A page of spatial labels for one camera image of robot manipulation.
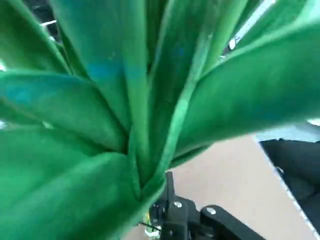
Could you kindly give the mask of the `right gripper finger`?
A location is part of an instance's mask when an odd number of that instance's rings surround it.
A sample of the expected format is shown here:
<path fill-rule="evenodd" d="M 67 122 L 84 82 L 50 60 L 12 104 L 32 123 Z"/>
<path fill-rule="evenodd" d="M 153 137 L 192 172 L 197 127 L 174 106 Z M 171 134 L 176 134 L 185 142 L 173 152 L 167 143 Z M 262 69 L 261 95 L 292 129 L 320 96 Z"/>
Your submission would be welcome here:
<path fill-rule="evenodd" d="M 175 193 L 174 176 L 166 173 L 165 188 L 150 207 L 151 226 L 161 240 L 258 240 L 260 235 L 218 205 L 197 209 L 194 201 Z"/>

